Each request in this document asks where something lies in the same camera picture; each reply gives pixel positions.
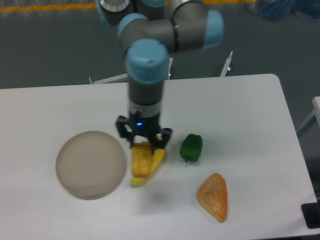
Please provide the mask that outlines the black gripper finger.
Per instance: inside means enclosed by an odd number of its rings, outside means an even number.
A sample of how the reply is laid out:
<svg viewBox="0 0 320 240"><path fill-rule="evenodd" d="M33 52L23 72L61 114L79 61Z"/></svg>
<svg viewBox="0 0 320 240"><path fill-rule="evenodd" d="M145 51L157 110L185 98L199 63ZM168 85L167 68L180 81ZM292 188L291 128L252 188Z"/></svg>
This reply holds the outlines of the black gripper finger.
<svg viewBox="0 0 320 240"><path fill-rule="evenodd" d="M121 139L126 139L129 143L129 148L134 146L134 131L130 127L130 120L128 117L119 115L116 119L115 126Z"/></svg>
<svg viewBox="0 0 320 240"><path fill-rule="evenodd" d="M151 144L151 153L154 154L155 150L163 150L169 142L173 130L171 128L157 128L149 134L149 142Z"/></svg>

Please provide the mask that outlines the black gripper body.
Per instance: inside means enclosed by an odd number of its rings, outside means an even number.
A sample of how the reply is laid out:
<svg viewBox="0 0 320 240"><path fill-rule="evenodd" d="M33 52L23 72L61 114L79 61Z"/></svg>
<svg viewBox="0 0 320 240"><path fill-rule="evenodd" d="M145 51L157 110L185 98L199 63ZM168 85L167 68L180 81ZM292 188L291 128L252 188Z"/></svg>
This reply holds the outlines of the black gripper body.
<svg viewBox="0 0 320 240"><path fill-rule="evenodd" d="M149 117L142 117L141 113L129 112L128 126L131 131L128 133L127 140L133 140L135 136L141 136L148 140L157 140L160 133L160 112Z"/></svg>

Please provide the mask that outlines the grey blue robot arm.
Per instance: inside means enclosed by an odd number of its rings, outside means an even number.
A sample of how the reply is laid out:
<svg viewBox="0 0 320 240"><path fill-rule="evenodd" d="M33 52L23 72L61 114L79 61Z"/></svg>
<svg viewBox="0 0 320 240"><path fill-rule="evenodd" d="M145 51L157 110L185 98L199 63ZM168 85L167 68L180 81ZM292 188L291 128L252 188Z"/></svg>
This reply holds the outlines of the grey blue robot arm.
<svg viewBox="0 0 320 240"><path fill-rule="evenodd" d="M170 54L219 45L225 25L218 10L200 0L172 0L165 17L163 0L98 0L98 15L117 27L117 40L128 74L128 116L116 128L131 146L135 137L148 140L150 151L164 149L172 134L160 126L164 81L169 77Z"/></svg>

